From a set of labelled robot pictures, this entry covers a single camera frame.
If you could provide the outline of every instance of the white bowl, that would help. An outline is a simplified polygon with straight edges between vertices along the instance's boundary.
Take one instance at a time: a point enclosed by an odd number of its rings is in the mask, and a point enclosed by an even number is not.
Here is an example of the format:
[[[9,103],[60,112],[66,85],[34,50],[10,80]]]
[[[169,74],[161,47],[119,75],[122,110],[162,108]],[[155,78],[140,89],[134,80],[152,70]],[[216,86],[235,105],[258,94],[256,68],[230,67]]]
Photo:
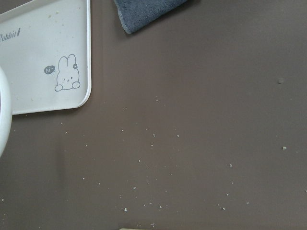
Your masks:
[[[0,156],[9,138],[12,122],[12,103],[8,81],[0,67]]]

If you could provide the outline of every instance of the brown table surface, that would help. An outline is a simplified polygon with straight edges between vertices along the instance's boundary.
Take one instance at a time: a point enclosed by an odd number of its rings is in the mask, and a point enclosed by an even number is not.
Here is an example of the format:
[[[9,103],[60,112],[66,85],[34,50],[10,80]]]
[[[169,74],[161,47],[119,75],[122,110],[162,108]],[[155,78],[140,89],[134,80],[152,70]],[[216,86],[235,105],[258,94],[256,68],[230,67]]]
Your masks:
[[[84,106],[13,117],[1,230],[307,229],[305,0],[190,0],[134,35],[92,0],[92,52]]]

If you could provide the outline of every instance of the tray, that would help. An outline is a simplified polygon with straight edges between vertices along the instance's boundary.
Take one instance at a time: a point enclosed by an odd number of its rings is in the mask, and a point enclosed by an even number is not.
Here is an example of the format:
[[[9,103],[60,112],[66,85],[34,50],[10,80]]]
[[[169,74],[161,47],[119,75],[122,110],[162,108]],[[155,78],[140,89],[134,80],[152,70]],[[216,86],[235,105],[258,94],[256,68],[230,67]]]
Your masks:
[[[82,106],[91,92],[90,0],[33,0],[0,15],[13,114]]]

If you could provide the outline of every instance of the folded cloth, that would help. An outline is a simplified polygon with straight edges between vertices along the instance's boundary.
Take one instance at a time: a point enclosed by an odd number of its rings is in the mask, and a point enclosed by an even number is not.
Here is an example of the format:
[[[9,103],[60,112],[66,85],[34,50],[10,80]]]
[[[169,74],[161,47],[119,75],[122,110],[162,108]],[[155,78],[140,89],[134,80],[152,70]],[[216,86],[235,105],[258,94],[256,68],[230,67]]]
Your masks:
[[[131,34],[187,0],[114,0],[124,30]]]

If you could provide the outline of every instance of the cartoon bunny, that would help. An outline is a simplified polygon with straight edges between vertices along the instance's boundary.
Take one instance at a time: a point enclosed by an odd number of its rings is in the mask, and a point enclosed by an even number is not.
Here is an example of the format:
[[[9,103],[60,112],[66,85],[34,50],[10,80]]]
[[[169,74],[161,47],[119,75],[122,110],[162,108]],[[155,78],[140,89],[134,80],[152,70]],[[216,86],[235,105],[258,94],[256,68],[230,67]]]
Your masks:
[[[55,91],[77,89],[80,87],[79,70],[76,64],[76,56],[70,54],[68,57],[61,57],[59,60],[59,73]]]

